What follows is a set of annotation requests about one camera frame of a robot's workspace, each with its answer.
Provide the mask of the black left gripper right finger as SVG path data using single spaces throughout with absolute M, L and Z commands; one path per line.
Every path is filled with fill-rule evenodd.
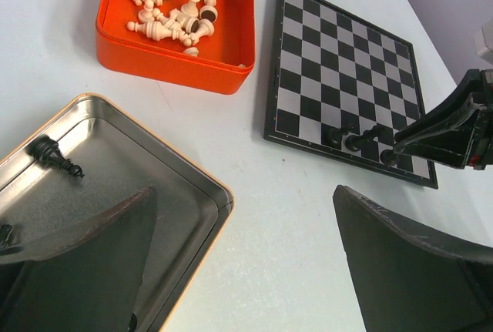
M 333 195 L 368 331 L 490 331 L 492 249 L 402 216 L 348 186 Z

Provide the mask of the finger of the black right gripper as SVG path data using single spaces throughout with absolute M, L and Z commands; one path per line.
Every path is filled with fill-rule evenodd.
M 465 74 L 442 103 L 396 134 L 392 153 L 445 166 L 465 166 L 478 118 L 477 94 L 478 75 Z

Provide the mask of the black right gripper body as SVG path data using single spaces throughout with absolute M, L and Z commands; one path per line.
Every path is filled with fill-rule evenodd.
M 460 168 L 485 170 L 492 165 L 492 70 L 469 69 L 463 81 L 469 114 L 460 127 Z

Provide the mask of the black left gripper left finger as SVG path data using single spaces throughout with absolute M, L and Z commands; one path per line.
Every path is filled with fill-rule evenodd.
M 153 187 L 74 226 L 1 250 L 3 331 L 134 331 L 157 221 Z

